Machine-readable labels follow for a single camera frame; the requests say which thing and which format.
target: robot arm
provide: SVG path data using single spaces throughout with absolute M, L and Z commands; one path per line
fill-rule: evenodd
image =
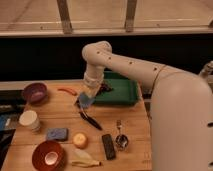
M 84 83 L 90 92 L 97 91 L 105 67 L 152 92 L 153 171 L 213 170 L 213 95 L 203 78 L 113 54 L 105 41 L 86 45 L 82 54 L 87 62 Z

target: remote control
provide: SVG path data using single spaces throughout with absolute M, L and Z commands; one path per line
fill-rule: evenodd
M 102 135 L 102 142 L 104 145 L 104 150 L 107 160 L 112 160 L 115 158 L 115 149 L 112 142 L 112 137 L 110 134 Z

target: green tray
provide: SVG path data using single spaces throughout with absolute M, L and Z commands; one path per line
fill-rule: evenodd
M 104 73 L 104 78 L 104 82 L 113 90 L 97 95 L 95 104 L 134 105 L 138 101 L 138 86 L 135 81 L 110 71 Z

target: wooden table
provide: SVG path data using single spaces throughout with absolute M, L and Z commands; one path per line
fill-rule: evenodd
M 26 105 L 25 110 L 37 111 L 42 123 L 40 132 L 33 133 L 19 125 L 14 134 L 11 146 L 8 150 L 2 171 L 33 171 L 32 153 L 36 146 L 43 142 L 48 128 L 68 128 L 68 141 L 61 142 L 67 156 L 67 163 L 61 170 L 93 170 L 93 171 L 119 171 L 141 170 L 150 171 L 151 166 L 151 138 L 150 125 L 143 100 L 139 100 L 134 106 L 97 106 L 92 105 L 87 113 L 95 118 L 103 127 L 97 130 L 79 114 L 74 106 L 76 96 L 67 92 L 58 91 L 59 87 L 72 87 L 78 93 L 81 92 L 83 83 L 49 83 L 48 99 L 38 105 Z M 116 150 L 116 159 L 106 160 L 101 136 L 110 133 L 113 138 L 118 134 L 116 121 L 122 121 L 122 133 L 129 138 L 129 145 L 125 151 Z M 80 168 L 68 163 L 74 156 L 72 136 L 77 132 L 84 132 L 89 138 L 88 147 L 85 149 L 89 154 L 102 162 L 100 167 Z

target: sponge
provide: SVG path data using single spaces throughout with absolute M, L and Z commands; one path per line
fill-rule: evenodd
M 67 128 L 50 128 L 47 130 L 46 140 L 66 141 L 67 139 Z

